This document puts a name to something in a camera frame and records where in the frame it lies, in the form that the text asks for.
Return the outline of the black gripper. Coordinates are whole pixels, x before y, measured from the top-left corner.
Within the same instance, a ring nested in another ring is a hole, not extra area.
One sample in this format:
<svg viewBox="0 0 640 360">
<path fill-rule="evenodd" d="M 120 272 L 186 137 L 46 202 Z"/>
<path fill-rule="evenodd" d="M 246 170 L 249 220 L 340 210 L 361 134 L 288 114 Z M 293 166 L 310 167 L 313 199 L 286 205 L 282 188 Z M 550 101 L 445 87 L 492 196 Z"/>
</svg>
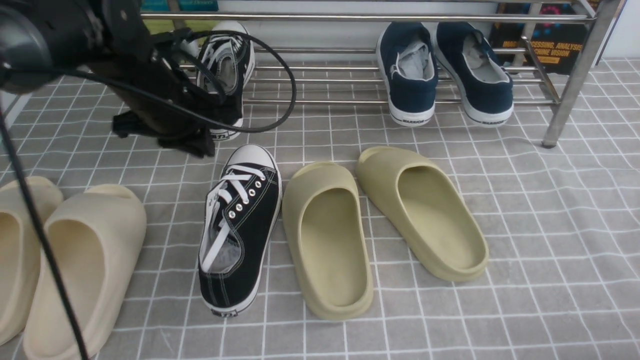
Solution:
<svg viewBox="0 0 640 360">
<path fill-rule="evenodd" d="M 148 137 L 160 148 L 214 157 L 212 141 L 234 137 L 230 127 L 243 124 L 242 92 L 225 89 L 185 43 L 156 43 L 144 58 L 106 54 L 88 68 L 128 106 L 112 117 L 111 130 L 121 139 Z"/>
</svg>

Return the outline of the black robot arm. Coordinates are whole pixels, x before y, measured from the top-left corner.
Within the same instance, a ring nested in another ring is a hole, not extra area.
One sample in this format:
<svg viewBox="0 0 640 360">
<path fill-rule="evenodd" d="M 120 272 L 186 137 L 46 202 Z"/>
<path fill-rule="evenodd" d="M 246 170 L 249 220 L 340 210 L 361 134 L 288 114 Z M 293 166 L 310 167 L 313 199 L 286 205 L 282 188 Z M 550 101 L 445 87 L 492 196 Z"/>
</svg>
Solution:
<svg viewBox="0 0 640 360">
<path fill-rule="evenodd" d="M 105 84 L 128 107 L 112 132 L 198 158 L 238 132 L 242 96 L 188 50 L 190 28 L 151 34 L 137 0 L 3 0 L 1 89 L 37 91 L 60 76 Z"/>
</svg>

